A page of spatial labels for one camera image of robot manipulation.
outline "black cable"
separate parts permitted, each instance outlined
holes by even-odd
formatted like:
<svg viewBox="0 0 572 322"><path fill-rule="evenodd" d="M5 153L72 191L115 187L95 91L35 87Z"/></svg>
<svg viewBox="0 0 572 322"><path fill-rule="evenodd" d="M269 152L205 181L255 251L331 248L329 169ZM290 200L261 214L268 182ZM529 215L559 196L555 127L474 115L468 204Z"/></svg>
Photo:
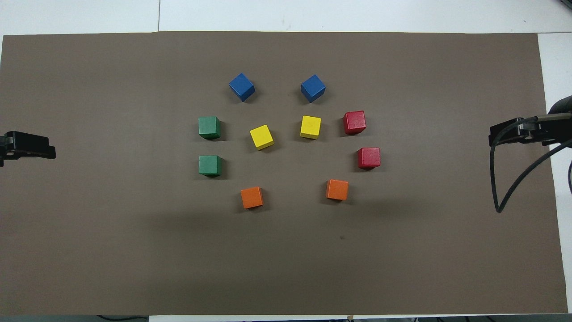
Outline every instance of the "black cable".
<svg viewBox="0 0 572 322"><path fill-rule="evenodd" d="M572 160L570 161L570 166L568 167L568 188L570 188L570 193L572 194Z"/></svg>
<svg viewBox="0 0 572 322"><path fill-rule="evenodd" d="M112 317L106 317L103 315L98 315L98 317L107 321L128 321L128 320L138 320L138 319L147 320L149 318L147 316L128 316L128 317L119 317L117 319L114 319Z"/></svg>
<svg viewBox="0 0 572 322"><path fill-rule="evenodd" d="M514 181L513 185L510 186L509 190L507 191L505 197L502 199L502 201L500 202L500 205L498 203L498 196L496 195L496 180L495 180L495 163L494 163L494 159L495 159L495 148L496 146L499 144L499 141L501 140L501 138L508 133L508 131L512 130L513 128L516 128L517 126L524 124L524 123L533 123L536 120L538 120L538 118L536 116L533 117L529 117L527 119L522 119L520 121L514 122L512 124L510 124L509 126L507 126L506 128L504 128L502 131L500 131L498 133L498 135L495 137L495 139L493 140L492 144L491 144L491 153L490 153L490 157L489 157L489 166L490 166L490 171L491 171L491 188L492 188L492 199L495 203L495 210L497 213L501 213L503 211L503 209L506 206L506 203L509 201L510 196L513 194L514 190L518 187L518 185L521 183L521 181L524 180L524 178L532 172L532 170L534 170L536 167L538 167L539 164L541 164L542 162L544 162L546 159L548 159L549 157L553 156L554 154L556 154L557 152L559 152L560 150L566 148L566 147L570 147L572 146L572 139L563 142L562 144L560 144L558 147L555 147L554 149L552 149L551 151L547 152L546 154L544 154L543 156L541 156L540 158L538 158L534 163L532 163L528 168L526 168L521 174L520 176L518 176L518 178Z"/></svg>

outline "cube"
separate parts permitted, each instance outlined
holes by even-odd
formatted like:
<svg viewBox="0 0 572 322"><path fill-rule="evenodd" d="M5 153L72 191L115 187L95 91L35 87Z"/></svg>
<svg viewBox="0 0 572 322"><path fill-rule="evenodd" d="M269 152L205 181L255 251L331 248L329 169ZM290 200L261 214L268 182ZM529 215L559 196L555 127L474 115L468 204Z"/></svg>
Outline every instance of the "cube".
<svg viewBox="0 0 572 322"><path fill-rule="evenodd" d="M255 92L254 84L243 73L236 76L228 85L243 102Z"/></svg>
<svg viewBox="0 0 572 322"><path fill-rule="evenodd" d="M361 148L357 152L357 166L362 169L373 169L381 165L379 148Z"/></svg>
<svg viewBox="0 0 572 322"><path fill-rule="evenodd" d="M216 116L199 117L198 134L208 140L220 138L219 119Z"/></svg>
<svg viewBox="0 0 572 322"><path fill-rule="evenodd" d="M262 150L274 144L268 125L264 124L251 130L252 141L257 150Z"/></svg>
<svg viewBox="0 0 572 322"><path fill-rule="evenodd" d="M240 196L243 199L244 209L258 207L264 204L262 201L262 191L260 190L260 187L240 190Z"/></svg>
<svg viewBox="0 0 572 322"><path fill-rule="evenodd" d="M302 83L300 87L302 94L306 97L309 103L315 101L318 97L322 96L325 92L325 85L317 75L313 75Z"/></svg>
<svg viewBox="0 0 572 322"><path fill-rule="evenodd" d="M218 155L200 155L198 157L198 173L206 176L219 176L222 172L223 160Z"/></svg>
<svg viewBox="0 0 572 322"><path fill-rule="evenodd" d="M344 115L344 132L358 134L366 129L366 114L363 111L347 112Z"/></svg>
<svg viewBox="0 0 572 322"><path fill-rule="evenodd" d="M349 182L343 180L331 179L325 190L325 196L328 199L346 200L348 199Z"/></svg>
<svg viewBox="0 0 572 322"><path fill-rule="evenodd" d="M302 138L317 139L320 135L321 118L304 115L302 116L302 127L300 136Z"/></svg>

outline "blue block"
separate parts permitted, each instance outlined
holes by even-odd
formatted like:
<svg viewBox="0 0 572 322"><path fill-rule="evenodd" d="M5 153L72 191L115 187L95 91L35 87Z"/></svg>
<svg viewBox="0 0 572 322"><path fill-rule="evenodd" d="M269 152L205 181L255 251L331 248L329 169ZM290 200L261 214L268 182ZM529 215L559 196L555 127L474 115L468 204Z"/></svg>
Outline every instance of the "blue block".
<svg viewBox="0 0 572 322"><path fill-rule="evenodd" d="M255 91L254 84L243 73L236 76L228 85L243 102Z"/></svg>
<svg viewBox="0 0 572 322"><path fill-rule="evenodd" d="M325 85L317 75L314 75L302 83L300 90L306 99L308 99L308 102L311 103L322 96L325 92Z"/></svg>

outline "white table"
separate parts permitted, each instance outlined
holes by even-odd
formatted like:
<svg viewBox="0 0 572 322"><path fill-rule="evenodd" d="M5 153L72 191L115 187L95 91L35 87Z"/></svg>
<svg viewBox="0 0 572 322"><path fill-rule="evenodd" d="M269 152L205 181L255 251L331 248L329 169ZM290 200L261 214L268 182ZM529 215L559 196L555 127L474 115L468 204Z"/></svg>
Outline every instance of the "white table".
<svg viewBox="0 0 572 322"><path fill-rule="evenodd" d="M572 95L572 10L558 0L272 0L258 3L220 0L0 0L0 36L173 30L538 33L547 111L557 100ZM566 172L571 159L572 149L565 149L551 159L569 312L572 312L572 195L568 190ZM154 316L150 320L345 319L354 312L347 313L336 316Z"/></svg>

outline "yellow block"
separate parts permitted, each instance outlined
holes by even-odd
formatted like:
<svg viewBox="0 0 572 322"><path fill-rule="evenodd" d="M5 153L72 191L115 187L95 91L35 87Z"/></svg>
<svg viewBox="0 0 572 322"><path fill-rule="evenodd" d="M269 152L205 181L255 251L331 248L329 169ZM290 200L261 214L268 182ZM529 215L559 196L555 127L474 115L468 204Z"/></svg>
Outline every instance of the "yellow block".
<svg viewBox="0 0 572 322"><path fill-rule="evenodd" d="M302 128L300 136L302 138L317 139L320 135L321 118L304 115L302 116Z"/></svg>
<svg viewBox="0 0 572 322"><path fill-rule="evenodd" d="M274 144L274 140L272 140L272 135L270 134L270 130L266 124L252 129L251 137L258 150L262 150L263 148L267 148Z"/></svg>

